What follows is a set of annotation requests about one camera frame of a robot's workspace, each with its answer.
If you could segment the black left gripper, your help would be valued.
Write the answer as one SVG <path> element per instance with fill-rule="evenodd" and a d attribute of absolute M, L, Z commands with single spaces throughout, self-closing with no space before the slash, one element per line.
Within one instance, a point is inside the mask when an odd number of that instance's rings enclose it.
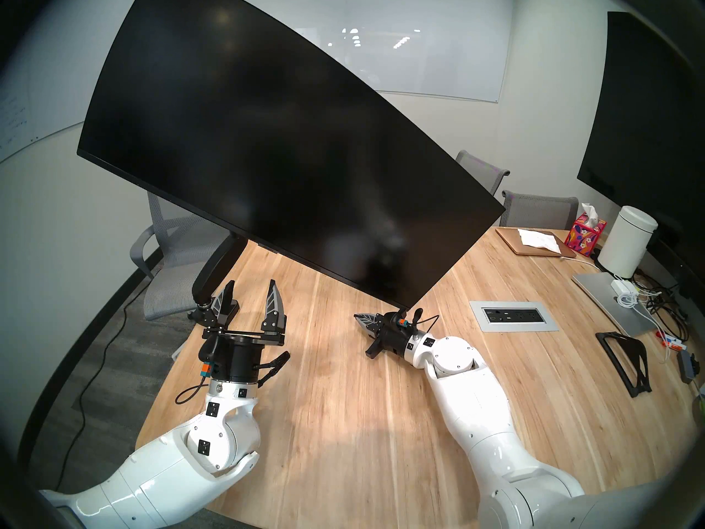
<path fill-rule="evenodd" d="M 211 304 L 217 327 L 207 327 L 202 332 L 201 376 L 220 382 L 263 385 L 287 363 L 287 351 L 271 362 L 261 361 L 265 346 L 282 346 L 285 342 L 287 317 L 283 300 L 275 280 L 270 280 L 263 332 L 225 330 L 239 312 L 239 302 L 233 297 L 234 285 L 234 281 L 229 281 Z"/>

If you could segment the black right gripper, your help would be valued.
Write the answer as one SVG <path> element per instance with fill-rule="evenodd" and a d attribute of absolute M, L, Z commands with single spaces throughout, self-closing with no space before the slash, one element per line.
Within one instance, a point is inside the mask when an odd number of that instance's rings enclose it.
<path fill-rule="evenodd" d="M 418 336 L 422 314 L 422 309 L 416 309 L 413 319 L 409 321 L 404 309 L 385 314 L 355 313 L 358 325 L 372 338 L 371 345 L 365 351 L 366 356 L 374 359 L 387 350 L 403 358 L 410 340 Z"/>

